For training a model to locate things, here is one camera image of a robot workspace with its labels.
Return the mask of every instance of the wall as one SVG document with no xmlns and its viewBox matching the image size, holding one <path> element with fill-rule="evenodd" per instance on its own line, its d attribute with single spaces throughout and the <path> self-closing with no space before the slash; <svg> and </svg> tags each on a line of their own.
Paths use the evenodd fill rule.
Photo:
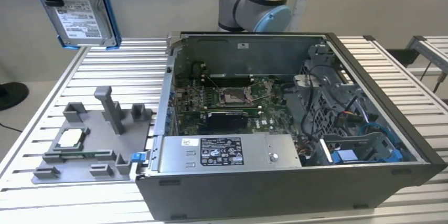
<svg viewBox="0 0 448 224">
<path fill-rule="evenodd" d="M 122 37 L 216 30 L 217 0 L 110 1 Z M 0 20 L 0 81 L 56 80 L 76 52 L 60 48 L 38 0 L 0 0 Z"/>
<path fill-rule="evenodd" d="M 404 47 L 413 35 L 448 34 L 446 0 L 306 0 L 301 31 L 372 35 L 385 47 Z"/>
</svg>

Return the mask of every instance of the barcode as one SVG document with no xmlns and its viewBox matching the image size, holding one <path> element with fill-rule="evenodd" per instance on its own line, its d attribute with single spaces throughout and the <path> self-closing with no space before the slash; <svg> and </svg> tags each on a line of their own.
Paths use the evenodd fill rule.
<svg viewBox="0 0 448 224">
<path fill-rule="evenodd" d="M 98 38 L 98 37 L 100 37 L 100 34 L 88 34 L 88 33 L 85 33 L 85 37 L 94 37 L 94 38 Z"/>
</svg>

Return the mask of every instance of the hard drive label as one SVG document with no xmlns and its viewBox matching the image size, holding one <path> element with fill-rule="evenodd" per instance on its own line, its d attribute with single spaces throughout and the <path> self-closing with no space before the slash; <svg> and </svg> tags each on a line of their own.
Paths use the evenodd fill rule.
<svg viewBox="0 0 448 224">
<path fill-rule="evenodd" d="M 241 138 L 201 138 L 201 165 L 244 165 Z"/>
<path fill-rule="evenodd" d="M 64 6 L 54 7 L 58 19 L 70 39 L 101 39 L 90 2 L 64 0 Z"/>
</svg>

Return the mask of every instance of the gray 3d-printed holder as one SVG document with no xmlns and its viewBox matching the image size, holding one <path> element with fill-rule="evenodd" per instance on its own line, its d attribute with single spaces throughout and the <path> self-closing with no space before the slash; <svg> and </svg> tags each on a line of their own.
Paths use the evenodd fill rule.
<svg viewBox="0 0 448 224">
<path fill-rule="evenodd" d="M 86 111 L 81 103 L 66 105 L 66 120 L 33 172 L 33 184 L 130 179 L 130 156 L 145 149 L 152 111 L 144 104 L 121 110 L 110 87 L 97 87 L 94 97 L 104 111 Z M 61 147 L 69 129 L 81 129 L 81 136 L 73 146 Z"/>
</svg>

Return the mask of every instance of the motherboard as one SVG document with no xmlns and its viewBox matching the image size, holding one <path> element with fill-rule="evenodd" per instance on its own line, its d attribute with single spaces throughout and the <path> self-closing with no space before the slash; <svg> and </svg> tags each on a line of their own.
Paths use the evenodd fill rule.
<svg viewBox="0 0 448 224">
<path fill-rule="evenodd" d="M 274 77 L 180 79 L 176 82 L 178 135 L 290 134 L 297 127 Z"/>
</svg>

